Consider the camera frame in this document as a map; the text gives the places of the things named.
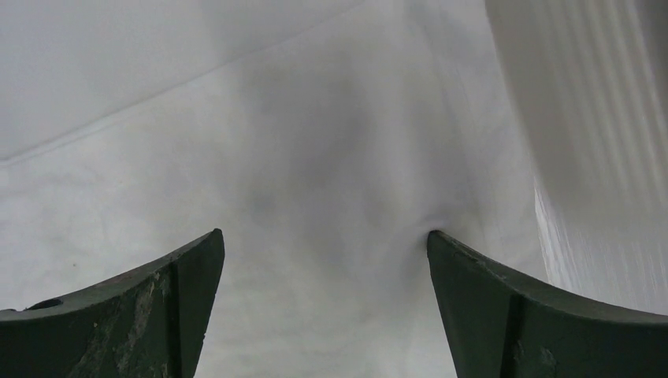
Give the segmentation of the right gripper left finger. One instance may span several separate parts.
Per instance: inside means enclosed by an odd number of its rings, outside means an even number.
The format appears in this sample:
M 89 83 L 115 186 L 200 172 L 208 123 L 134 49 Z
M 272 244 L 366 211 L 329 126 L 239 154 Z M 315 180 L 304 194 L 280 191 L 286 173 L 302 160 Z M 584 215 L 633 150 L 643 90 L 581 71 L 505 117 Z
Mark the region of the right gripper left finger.
M 213 230 L 67 295 L 1 312 L 4 377 L 192 377 L 225 259 Z

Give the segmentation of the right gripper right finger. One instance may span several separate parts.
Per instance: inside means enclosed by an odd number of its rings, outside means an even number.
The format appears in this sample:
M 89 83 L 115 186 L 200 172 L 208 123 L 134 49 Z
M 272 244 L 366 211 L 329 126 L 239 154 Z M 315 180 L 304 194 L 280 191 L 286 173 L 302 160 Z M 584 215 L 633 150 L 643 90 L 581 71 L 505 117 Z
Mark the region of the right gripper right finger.
M 459 377 L 664 377 L 667 318 L 575 295 L 440 231 L 427 238 Z

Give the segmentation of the white t shirt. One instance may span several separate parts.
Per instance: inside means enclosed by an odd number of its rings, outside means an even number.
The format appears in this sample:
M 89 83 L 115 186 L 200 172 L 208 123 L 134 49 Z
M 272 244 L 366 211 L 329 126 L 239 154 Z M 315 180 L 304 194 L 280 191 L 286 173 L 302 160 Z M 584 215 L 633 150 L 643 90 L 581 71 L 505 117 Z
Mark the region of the white t shirt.
M 1 305 L 219 228 L 200 377 L 452 377 L 425 237 L 546 277 L 482 1 L 4 1 Z

